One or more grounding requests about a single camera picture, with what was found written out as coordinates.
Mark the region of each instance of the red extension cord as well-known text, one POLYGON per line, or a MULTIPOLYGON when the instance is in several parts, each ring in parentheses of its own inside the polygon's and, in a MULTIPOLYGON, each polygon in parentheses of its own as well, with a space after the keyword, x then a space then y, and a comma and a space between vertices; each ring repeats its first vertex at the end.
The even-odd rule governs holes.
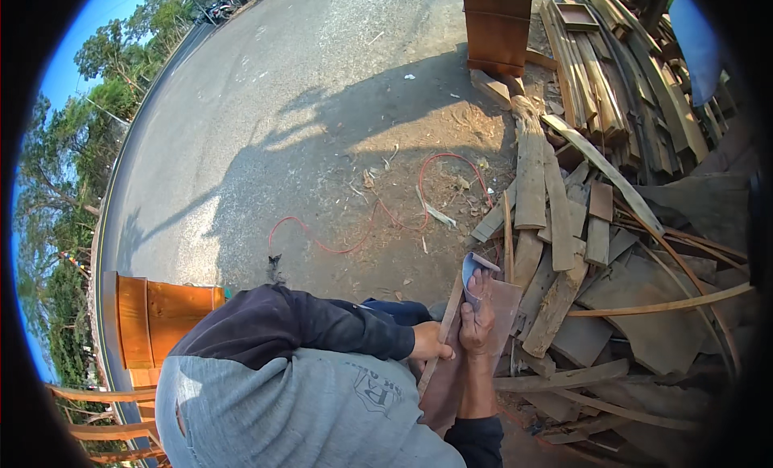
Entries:
MULTIPOLYGON (((475 167, 475 164, 472 164, 467 158, 465 158, 463 156, 459 156, 459 154, 453 154, 453 153, 439 153, 439 154, 435 154, 434 156, 430 156, 429 158, 427 158, 427 160, 424 162, 424 164, 421 165, 421 171, 419 172, 419 192, 421 193, 421 198, 422 199, 424 199, 424 188, 422 186, 422 181, 424 179, 424 168, 427 167, 427 165, 429 164, 430 161, 432 161, 435 158, 441 157, 441 156, 451 156, 451 157, 459 158, 460 160, 466 161, 472 167, 472 170, 475 172, 475 175, 478 177, 478 182, 481 184, 481 187, 483 188, 483 193, 486 195, 486 201, 488 202, 488 206, 490 208, 494 208, 494 203, 491 200, 491 196, 488 195, 488 191, 486 190, 486 184, 483 182, 483 178, 481 177, 481 174, 478 171, 478 168, 475 167)), ((403 225, 401 222, 398 222, 396 218, 394 218, 394 215, 391 214, 389 209, 387 209, 386 205, 380 199, 377 199, 376 203, 373 205, 373 212, 370 215, 370 221, 369 221, 369 224, 368 224, 368 231, 365 233, 365 235, 362 237, 362 239, 360 241, 358 241, 357 244, 354 245, 352 248, 346 249, 346 250, 333 250, 333 249, 330 249, 329 247, 324 246, 322 244, 322 242, 320 242, 317 239, 312 238, 312 240, 314 240, 314 243, 319 245, 320 249, 323 249, 323 250, 325 250, 327 252, 332 252, 332 253, 349 253, 349 252, 353 252, 354 250, 357 250, 358 248, 360 248, 362 246, 362 243, 364 243, 367 240, 368 235, 370 234, 370 231, 373 230, 373 219, 376 217, 376 209, 379 206, 381 206, 381 208, 383 208, 383 211, 386 212, 386 214, 389 215, 389 218, 392 219, 392 222, 395 225, 399 225, 402 228, 407 229, 407 230, 413 230, 413 231, 424 230, 427 227, 427 223, 429 222, 429 219, 430 219, 430 214, 427 211, 426 202, 423 202, 421 206, 424 209, 424 222, 421 224, 421 226, 419 226, 419 227, 410 227, 410 226, 407 226, 407 225, 403 225)), ((276 231, 276 229, 277 229, 277 227, 279 225, 281 225, 283 222, 286 222, 287 220, 295 220, 296 222, 298 222, 301 225, 301 227, 303 227, 303 231, 305 231, 306 235, 308 236, 309 228, 308 228, 308 226, 306 226, 306 224, 304 222, 302 222, 297 217, 286 216, 282 220, 277 222, 274 225, 274 228, 271 229, 271 233, 268 234, 268 255, 273 256, 273 253, 272 253, 272 250, 271 250, 271 238, 274 236, 274 231, 276 231)))

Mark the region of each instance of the asphalt road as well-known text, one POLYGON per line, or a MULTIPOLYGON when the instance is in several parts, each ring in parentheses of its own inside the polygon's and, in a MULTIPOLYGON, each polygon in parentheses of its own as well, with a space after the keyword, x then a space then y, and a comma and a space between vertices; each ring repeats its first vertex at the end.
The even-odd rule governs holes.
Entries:
MULTIPOLYGON (((282 225, 273 253, 291 288, 358 301, 397 289, 425 303, 447 295, 465 253, 459 231, 430 222, 411 234, 380 214, 368 233, 375 195, 365 202, 351 187, 378 169, 374 191, 413 225, 430 154, 488 158, 487 185, 506 188, 513 121, 470 85, 461 10, 461 0, 265 0, 191 39, 134 121, 97 270, 256 287, 268 281, 269 234, 292 215, 337 248, 368 241, 337 256, 282 225)), ((424 192, 471 228, 478 220, 451 197, 455 175, 475 178, 466 164, 436 162, 424 192)), ((470 194, 483 199, 477 185, 470 194)), ((113 314, 101 315, 111 387, 129 389, 113 314)), ((121 408, 138 421, 136 408, 121 408)))

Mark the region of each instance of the person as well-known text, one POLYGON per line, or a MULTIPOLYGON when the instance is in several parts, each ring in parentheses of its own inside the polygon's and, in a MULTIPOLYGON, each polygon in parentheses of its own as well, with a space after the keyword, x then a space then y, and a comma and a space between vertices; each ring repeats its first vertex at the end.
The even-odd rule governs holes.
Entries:
POLYGON ((238 293, 181 338, 161 367, 155 422, 169 461, 501 466, 486 353, 490 282, 480 270, 468 282, 480 302, 461 305, 463 353, 438 341, 438 322, 415 324, 429 318, 418 303, 360 306, 270 284, 238 293), (465 391, 443 440, 420 424, 417 380, 405 360, 456 355, 465 356, 465 391))

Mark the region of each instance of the sky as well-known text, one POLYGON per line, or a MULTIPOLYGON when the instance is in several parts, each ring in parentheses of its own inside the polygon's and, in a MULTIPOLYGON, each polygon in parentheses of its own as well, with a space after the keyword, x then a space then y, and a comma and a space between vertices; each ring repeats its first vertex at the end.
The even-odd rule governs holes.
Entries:
MULTIPOLYGON (((86 39, 93 35, 97 27, 107 25, 112 19, 127 19, 134 13, 137 6, 144 1, 88 0, 86 2, 59 44, 59 48, 54 52, 41 82, 40 90, 51 100, 53 109, 62 109, 67 102, 67 98, 76 95, 76 88, 79 92, 86 93, 90 88, 97 86, 101 82, 100 78, 95 78, 88 82, 84 81, 78 73, 78 67, 75 66, 75 62, 72 60, 86 39)), ((14 234, 12 238, 14 266, 18 252, 19 236, 14 234)), ((27 320, 24 317, 24 312, 21 312, 21 308, 19 308, 19 312, 21 313, 23 324, 26 326, 27 320)), ((25 334, 30 353, 38 369, 38 374, 44 381, 56 381, 56 373, 53 373, 53 368, 44 361, 43 352, 38 340, 29 332, 25 332, 25 334)))

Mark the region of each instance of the wooden tray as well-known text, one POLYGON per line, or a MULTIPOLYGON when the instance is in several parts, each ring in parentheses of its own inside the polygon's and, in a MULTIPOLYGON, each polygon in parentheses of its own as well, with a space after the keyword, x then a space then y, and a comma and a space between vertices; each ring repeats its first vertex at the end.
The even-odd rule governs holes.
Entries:
POLYGON ((585 4, 556 4, 568 31, 597 31, 598 22, 585 4))

